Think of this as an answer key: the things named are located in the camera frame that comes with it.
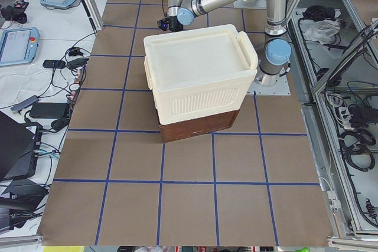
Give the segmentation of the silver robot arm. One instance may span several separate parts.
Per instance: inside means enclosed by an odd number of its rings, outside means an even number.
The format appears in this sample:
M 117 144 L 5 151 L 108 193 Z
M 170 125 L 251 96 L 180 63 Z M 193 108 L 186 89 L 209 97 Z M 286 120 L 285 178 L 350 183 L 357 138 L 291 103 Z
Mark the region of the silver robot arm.
M 157 22 L 163 31 L 178 32 L 193 23 L 194 19 L 206 15 L 228 4 L 247 6 L 261 3 L 266 6 L 265 55 L 261 60 L 256 84 L 262 87 L 274 86 L 290 71 L 289 58 L 292 48 L 287 36 L 286 0 L 165 0 L 163 19 Z

